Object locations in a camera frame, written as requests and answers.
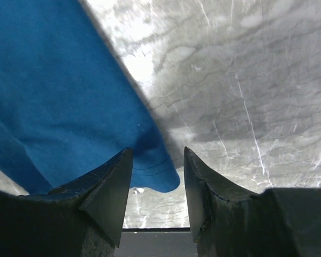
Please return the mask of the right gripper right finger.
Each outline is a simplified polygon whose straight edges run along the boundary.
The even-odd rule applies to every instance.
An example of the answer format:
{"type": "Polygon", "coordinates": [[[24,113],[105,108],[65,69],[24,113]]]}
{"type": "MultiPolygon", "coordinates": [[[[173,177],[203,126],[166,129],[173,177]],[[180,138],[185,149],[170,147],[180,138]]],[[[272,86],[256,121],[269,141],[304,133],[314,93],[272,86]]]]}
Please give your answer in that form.
{"type": "Polygon", "coordinates": [[[184,149],[190,231],[199,256],[321,256],[321,188],[257,194],[184,149]]]}

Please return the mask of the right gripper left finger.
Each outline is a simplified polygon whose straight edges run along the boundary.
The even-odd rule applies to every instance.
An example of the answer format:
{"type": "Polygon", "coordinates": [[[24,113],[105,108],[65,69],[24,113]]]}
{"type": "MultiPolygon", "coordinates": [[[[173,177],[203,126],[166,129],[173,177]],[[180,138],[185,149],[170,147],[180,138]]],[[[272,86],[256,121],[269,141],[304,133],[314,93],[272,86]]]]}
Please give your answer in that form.
{"type": "Polygon", "coordinates": [[[0,256],[113,256],[123,229],[133,152],[46,194],[0,191],[0,256]]]}

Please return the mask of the blue t shirt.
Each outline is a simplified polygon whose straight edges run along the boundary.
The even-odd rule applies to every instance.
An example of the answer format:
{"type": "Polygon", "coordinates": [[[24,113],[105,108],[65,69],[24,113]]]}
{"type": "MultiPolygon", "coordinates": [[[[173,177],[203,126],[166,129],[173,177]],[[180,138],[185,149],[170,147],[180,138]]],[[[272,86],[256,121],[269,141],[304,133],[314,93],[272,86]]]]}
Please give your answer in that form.
{"type": "Polygon", "coordinates": [[[175,190],[163,137],[78,1],[0,1],[0,170],[43,193],[133,150],[131,187],[175,190]]]}

